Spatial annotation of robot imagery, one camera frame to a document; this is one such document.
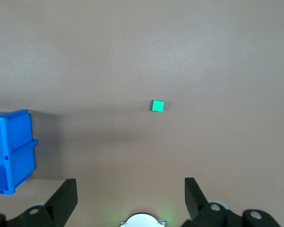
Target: green square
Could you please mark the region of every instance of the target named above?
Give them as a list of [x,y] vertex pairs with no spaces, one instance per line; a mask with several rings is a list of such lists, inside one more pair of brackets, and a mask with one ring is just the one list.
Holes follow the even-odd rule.
[[157,112],[163,112],[164,102],[160,100],[154,100],[152,104],[152,110]]

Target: green cube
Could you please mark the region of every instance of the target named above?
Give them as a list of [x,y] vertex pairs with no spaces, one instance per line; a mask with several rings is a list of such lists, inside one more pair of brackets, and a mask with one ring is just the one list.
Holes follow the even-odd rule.
[[163,112],[164,101],[154,100],[152,104],[152,110],[157,112]]

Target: white circular base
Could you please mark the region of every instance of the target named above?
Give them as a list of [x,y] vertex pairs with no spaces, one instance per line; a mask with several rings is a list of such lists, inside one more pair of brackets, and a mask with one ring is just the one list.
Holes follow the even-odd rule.
[[124,225],[120,227],[165,227],[149,214],[136,214],[131,216]]

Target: bolt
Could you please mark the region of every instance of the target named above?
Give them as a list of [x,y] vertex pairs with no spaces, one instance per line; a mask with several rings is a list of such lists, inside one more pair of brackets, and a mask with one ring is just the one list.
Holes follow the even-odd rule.
[[213,211],[220,211],[220,210],[221,210],[221,208],[220,208],[217,204],[212,204],[212,205],[210,206],[210,208],[211,208]]
[[258,220],[262,219],[262,216],[260,215],[259,212],[252,211],[252,212],[250,213],[250,215],[251,215],[253,218],[255,218],[255,219],[258,219]]

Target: blue plastic bin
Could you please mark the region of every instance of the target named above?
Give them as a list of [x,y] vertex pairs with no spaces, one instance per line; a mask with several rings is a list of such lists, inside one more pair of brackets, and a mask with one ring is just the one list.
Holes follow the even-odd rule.
[[0,194],[13,194],[35,169],[28,110],[0,113]]

